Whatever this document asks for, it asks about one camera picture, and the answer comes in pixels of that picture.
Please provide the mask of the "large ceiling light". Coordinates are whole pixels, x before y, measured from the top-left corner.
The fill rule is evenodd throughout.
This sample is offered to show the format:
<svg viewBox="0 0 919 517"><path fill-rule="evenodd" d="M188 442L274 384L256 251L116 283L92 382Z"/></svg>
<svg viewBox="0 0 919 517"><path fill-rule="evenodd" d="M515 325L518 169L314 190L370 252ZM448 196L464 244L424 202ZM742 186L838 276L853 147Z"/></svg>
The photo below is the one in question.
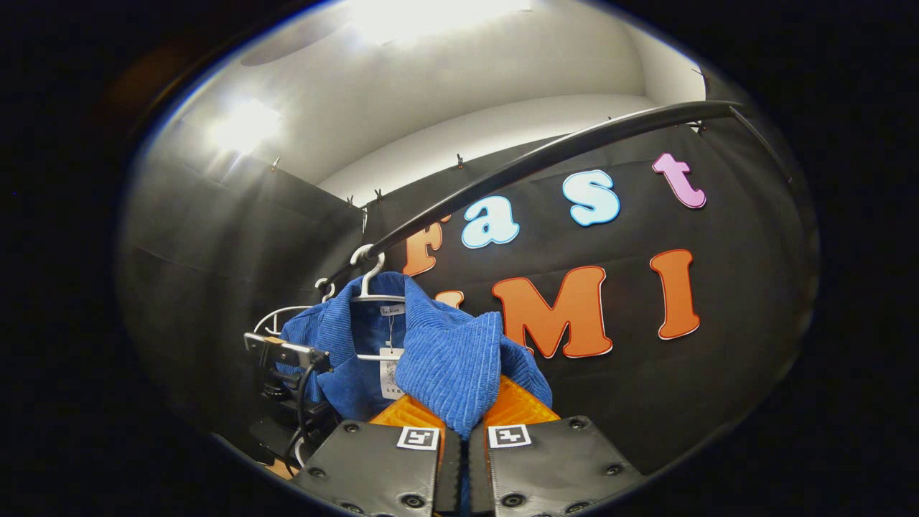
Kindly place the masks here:
<svg viewBox="0 0 919 517"><path fill-rule="evenodd" d="M530 11L532 0L347 0L355 29L378 44Z"/></svg>

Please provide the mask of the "small ceiling light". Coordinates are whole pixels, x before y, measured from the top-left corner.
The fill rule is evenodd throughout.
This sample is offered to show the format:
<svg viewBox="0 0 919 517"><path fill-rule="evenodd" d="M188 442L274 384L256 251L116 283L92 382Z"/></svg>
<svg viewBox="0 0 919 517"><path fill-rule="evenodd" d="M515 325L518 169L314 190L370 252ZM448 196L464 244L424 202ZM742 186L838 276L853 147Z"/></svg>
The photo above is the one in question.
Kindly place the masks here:
<svg viewBox="0 0 919 517"><path fill-rule="evenodd" d="M210 140L223 149L251 153L263 140L275 134L280 114L256 99L235 105L230 113L213 124Z"/></svg>

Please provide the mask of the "blue corduroy jacket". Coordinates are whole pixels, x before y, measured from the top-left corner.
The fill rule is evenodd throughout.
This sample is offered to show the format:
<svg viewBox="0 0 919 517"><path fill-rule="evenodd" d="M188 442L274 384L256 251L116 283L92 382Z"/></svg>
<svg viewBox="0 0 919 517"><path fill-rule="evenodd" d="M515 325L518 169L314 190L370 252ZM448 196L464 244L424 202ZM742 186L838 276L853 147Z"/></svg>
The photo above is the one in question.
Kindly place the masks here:
<svg viewBox="0 0 919 517"><path fill-rule="evenodd" d="M345 419L377 418L397 391L414 405L409 426L426 410L463 444L480 423L556 418L532 351L505 336L500 313L464 313L400 272L353 279L337 297L290 318L280 338L328 353L330 370L311 373L303 396Z"/></svg>

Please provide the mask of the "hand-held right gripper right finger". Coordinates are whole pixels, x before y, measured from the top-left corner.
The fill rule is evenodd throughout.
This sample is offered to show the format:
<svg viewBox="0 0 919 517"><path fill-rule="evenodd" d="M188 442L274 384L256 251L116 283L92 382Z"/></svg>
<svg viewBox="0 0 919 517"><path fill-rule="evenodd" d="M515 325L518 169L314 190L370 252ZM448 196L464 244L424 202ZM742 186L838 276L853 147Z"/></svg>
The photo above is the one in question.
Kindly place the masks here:
<svg viewBox="0 0 919 517"><path fill-rule="evenodd" d="M468 517L570 517L641 483L591 419L561 418L505 376L468 442Z"/></svg>

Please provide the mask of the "black clothes rail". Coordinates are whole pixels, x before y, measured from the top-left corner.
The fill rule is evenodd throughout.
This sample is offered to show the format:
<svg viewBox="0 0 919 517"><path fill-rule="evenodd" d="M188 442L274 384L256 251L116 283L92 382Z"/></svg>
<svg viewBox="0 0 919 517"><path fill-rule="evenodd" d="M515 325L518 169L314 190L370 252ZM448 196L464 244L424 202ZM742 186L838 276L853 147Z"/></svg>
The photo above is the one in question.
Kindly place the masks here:
<svg viewBox="0 0 919 517"><path fill-rule="evenodd" d="M775 150L771 141L751 122L751 118L761 115L762 112L758 108L737 101L692 101L646 109L638 113L611 118L580 131L571 132L564 137L551 141L551 143L522 154L522 156L493 170L493 172L473 180L449 196L443 197L442 200L434 203L430 208L422 210L413 218L402 223L384 238L374 244L370 244L370 248L367 250L359 251L354 263L346 261L332 274L319 278L315 287L321 289L335 282L344 281L351 271L358 268L361 261L367 261L367 259L374 258L374 256L382 256L385 250L393 248L399 242L420 230L426 229L428 225L432 225L432 223L441 218L451 215L457 209L475 202L496 190L512 185L516 181L525 179L531 174L541 172L545 168L553 167L555 164L560 164L605 145L640 136L647 132L662 130L666 127L686 124L686 122L734 118L765 148L775 166L785 174L785 183L791 184L794 169L790 160L788 160L788 157L781 156Z"/></svg>

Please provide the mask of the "white clothes hanger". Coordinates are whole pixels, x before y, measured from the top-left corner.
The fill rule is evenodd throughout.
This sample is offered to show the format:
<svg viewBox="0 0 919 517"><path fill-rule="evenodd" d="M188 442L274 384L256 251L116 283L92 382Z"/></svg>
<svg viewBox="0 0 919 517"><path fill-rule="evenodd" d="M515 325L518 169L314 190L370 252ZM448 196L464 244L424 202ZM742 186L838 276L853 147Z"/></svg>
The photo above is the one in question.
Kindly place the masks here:
<svg viewBox="0 0 919 517"><path fill-rule="evenodd" d="M367 244L355 250L351 258L349 259L349 264L352 266L357 266L358 262L361 259L369 259L370 250L372 249L372 246L373 246L372 244ZM395 297L395 295L386 295L386 294L371 294L370 292L371 279L373 279L377 274L379 274L382 271L384 263L385 263L385 254L384 253L378 254L377 259L376 259L376 265L370 271L368 271L367 274L363 275L363 278L361 279L359 295L357 295L356 297L352 297L350 299L351 302L395 302L395 304L405 305L405 297ZM383 354L383 355L357 354L356 356L359 360L378 361L378 363L382 363L382 361L387 361L387 363L397 363L401 359L400 355L393 355L393 353L391 353L391 351L393 350L393 347L391 347L391 345L388 345L387 350L388 350L388 353Z"/></svg>
<svg viewBox="0 0 919 517"><path fill-rule="evenodd" d="M321 299L319 299L320 302L326 302L329 298L333 297L336 292L334 282L331 282L328 278L318 279L314 287L319 291L319 294L322 295ZM302 305L301 307L282 307L276 309L265 315L265 317L262 317L252 331L256 334L278 337L281 334L283 327L283 325L279 323L279 318L282 315L296 315L302 313L305 310L308 310L309 308L312 308L312 305Z"/></svg>

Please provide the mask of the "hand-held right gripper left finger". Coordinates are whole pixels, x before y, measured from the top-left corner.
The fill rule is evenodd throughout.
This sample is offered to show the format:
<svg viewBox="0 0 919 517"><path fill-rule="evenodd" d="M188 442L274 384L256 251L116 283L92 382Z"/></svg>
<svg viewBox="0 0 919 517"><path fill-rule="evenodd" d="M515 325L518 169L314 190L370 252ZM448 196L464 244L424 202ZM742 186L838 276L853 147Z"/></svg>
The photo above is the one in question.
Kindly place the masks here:
<svg viewBox="0 0 919 517"><path fill-rule="evenodd" d="M292 482L363 517L460 517L460 438L402 396L367 422L344 420Z"/></svg>

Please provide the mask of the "black backdrop cloth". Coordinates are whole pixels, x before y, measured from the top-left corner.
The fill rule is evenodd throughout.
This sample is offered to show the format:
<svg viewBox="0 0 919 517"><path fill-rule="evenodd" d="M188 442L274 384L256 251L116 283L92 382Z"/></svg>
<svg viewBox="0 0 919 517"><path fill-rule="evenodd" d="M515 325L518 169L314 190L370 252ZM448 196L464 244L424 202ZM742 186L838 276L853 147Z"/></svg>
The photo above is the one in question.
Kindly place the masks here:
<svg viewBox="0 0 919 517"><path fill-rule="evenodd" d="M810 194L773 121L706 72L708 99L746 105L702 128L608 144L507 186L522 232L482 250L442 223L427 294L500 310L492 287L529 279L546 300L576 267L607 272L612 338L601 358L539 359L554 408L585 414L643 472L663 469L754 409L787 373L813 314L818 231ZM420 210L548 139L510 146L357 207L253 159L207 158L183 124L134 165L118 290L126 327L183 418L253 459L267 415L242 334L283 304L319 300L331 274Z"/></svg>

